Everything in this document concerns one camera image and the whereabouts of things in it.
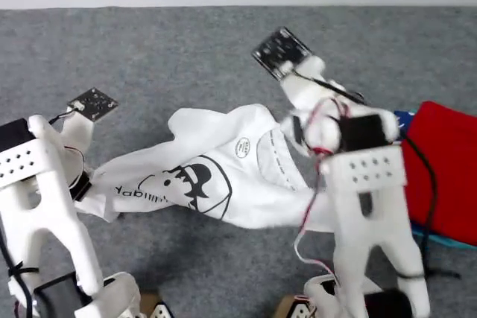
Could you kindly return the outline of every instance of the white fabric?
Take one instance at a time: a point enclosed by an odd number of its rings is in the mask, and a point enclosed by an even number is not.
[[[168,122],[174,140],[102,165],[78,208],[112,220],[177,204],[246,228],[299,226],[312,198],[284,136],[262,105],[227,114],[179,109]],[[319,194],[307,229],[332,231]]]

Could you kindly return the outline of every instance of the circular logo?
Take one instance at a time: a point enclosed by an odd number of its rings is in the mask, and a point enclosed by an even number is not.
[[[238,158],[245,158],[250,152],[250,141],[248,138],[240,138],[236,145],[236,155]]]

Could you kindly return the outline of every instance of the gray carpet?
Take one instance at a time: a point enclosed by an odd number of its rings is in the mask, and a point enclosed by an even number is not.
[[[281,118],[289,108],[284,94],[250,57],[279,25],[325,59],[328,75],[377,106],[416,109],[432,99],[477,115],[475,8],[107,8],[0,11],[0,123],[51,117],[97,86],[121,102],[97,126],[87,159],[99,165],[169,139],[166,121],[180,107],[261,103]],[[311,180],[312,164],[299,163]],[[296,229],[247,231],[182,208],[112,224],[82,219],[104,273],[125,270],[141,287],[159,288],[177,317],[270,317],[283,295],[319,273],[295,258]],[[332,250],[331,235],[304,243],[307,255],[329,259]],[[430,281],[432,316],[476,317],[477,251],[431,250],[433,265],[464,274]],[[53,239],[43,263],[46,279],[72,266]],[[380,252],[369,274],[395,284]],[[2,267],[0,316],[12,317],[12,307]]]

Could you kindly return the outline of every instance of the red cloth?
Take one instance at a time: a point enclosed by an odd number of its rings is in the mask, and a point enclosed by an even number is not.
[[[437,176],[438,203],[432,231],[477,245],[477,118],[425,102],[408,136]],[[432,199],[429,173],[407,142],[402,143],[409,216],[423,225]]]

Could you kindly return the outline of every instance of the white robot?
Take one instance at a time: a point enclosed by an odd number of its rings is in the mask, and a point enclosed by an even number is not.
[[[376,292],[376,286],[364,273],[374,246],[380,246],[394,265],[412,316],[429,317],[423,261],[405,201],[402,151],[392,145],[399,136],[394,114],[366,106],[359,94],[325,80],[322,59],[286,28],[278,29],[252,55],[280,82],[293,104],[282,130],[302,154],[317,155],[335,218],[335,277],[315,278],[305,286],[317,317],[368,317],[370,305],[364,295]],[[362,197],[372,203],[367,215],[361,210]],[[332,295],[322,284],[334,278]],[[407,304],[397,296],[399,305]],[[393,308],[388,309],[386,317],[392,317]]]
[[[83,153],[94,121],[117,105],[97,89],[74,100],[57,132],[41,115],[0,127],[0,215],[6,242],[1,253],[9,267],[9,289],[26,308],[26,317],[145,318],[134,278],[117,273],[104,279],[73,197],[90,187]],[[32,205],[29,195],[38,193]],[[71,254],[76,272],[42,284],[40,249],[46,232]],[[153,318],[171,317],[158,304]]]

